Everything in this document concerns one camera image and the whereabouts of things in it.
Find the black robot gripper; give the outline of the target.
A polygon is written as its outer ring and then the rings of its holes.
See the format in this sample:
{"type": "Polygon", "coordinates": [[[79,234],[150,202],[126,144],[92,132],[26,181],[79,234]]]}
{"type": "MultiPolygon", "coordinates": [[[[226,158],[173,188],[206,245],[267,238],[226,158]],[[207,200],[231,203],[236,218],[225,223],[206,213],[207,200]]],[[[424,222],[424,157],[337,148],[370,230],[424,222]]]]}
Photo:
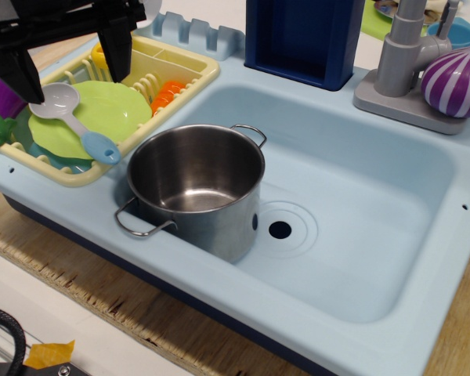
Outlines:
{"type": "Polygon", "coordinates": [[[0,78],[27,103],[44,93],[28,52],[97,33],[113,82],[131,70],[132,36],[146,19],[141,1],[0,1],[0,78]]]}

